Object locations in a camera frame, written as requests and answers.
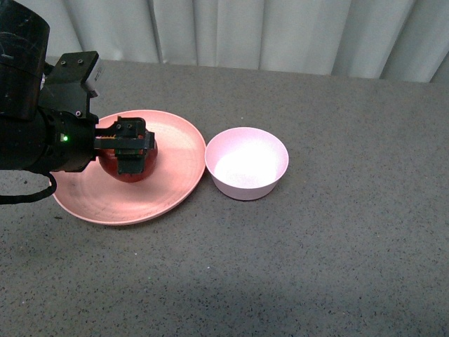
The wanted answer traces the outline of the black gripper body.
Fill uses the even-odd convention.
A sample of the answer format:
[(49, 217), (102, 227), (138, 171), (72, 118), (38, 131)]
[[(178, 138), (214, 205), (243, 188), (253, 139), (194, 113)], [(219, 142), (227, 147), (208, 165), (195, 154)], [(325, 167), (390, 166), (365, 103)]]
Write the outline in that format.
[(42, 84), (20, 70), (1, 78), (1, 169), (80, 172), (94, 160), (98, 117), (81, 80), (97, 58), (66, 53), (44, 67)]

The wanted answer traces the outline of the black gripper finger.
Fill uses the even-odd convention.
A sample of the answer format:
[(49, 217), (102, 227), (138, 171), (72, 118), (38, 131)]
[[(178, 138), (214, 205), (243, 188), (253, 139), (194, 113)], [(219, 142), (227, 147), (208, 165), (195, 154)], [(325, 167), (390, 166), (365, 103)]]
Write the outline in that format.
[(96, 138), (94, 145), (96, 155), (98, 150), (113, 149), (118, 159), (118, 172), (142, 173), (145, 167), (145, 155), (148, 150), (154, 149), (155, 134), (146, 131), (141, 139), (111, 139)]
[(146, 121), (141, 117), (120, 117), (107, 128), (97, 128), (95, 136), (97, 138), (111, 139), (141, 139), (146, 133)]

